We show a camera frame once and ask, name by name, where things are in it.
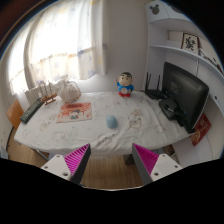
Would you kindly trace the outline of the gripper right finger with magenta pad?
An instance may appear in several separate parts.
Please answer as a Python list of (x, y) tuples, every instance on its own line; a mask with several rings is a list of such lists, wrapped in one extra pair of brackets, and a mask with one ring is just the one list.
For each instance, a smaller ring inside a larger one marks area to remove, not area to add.
[(167, 154), (156, 154), (143, 146), (132, 144), (132, 156), (144, 185), (166, 177), (182, 169)]

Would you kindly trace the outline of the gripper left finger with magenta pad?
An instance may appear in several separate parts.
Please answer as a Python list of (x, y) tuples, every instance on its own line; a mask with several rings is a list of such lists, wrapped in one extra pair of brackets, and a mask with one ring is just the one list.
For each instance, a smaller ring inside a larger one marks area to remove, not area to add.
[(86, 144), (65, 156), (56, 154), (42, 169), (80, 185), (90, 155), (91, 147)]

